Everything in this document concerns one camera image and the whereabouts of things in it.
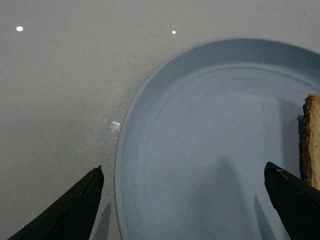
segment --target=table surface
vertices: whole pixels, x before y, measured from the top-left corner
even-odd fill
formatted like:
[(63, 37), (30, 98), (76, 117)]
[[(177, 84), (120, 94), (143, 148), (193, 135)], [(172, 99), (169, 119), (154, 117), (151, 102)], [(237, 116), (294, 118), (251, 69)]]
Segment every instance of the table surface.
[(146, 78), (183, 49), (224, 38), (275, 40), (320, 53), (319, 13), (315, 0), (2, 1), (0, 239), (102, 165), (90, 239), (120, 240), (115, 152)]

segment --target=light blue plate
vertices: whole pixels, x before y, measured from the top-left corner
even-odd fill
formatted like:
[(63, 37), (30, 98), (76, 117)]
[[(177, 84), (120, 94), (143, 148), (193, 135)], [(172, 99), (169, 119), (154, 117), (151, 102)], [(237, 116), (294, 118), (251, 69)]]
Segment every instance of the light blue plate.
[(299, 174), (298, 120), (320, 55), (229, 39), (175, 55), (141, 87), (117, 146), (123, 240), (288, 240), (264, 167)]

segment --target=toast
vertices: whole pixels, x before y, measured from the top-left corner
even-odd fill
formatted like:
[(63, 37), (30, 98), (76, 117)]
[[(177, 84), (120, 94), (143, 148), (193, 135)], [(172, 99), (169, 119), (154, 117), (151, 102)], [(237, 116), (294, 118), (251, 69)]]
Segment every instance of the toast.
[(301, 179), (320, 190), (320, 94), (309, 94), (303, 105), (300, 138)]

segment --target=white speck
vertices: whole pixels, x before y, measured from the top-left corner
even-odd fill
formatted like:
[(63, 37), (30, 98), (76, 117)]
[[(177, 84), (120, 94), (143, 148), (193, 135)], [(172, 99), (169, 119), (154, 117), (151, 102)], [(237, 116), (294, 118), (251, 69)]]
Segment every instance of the white speck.
[(111, 132), (115, 133), (116, 131), (120, 130), (120, 123), (113, 121), (111, 125)]

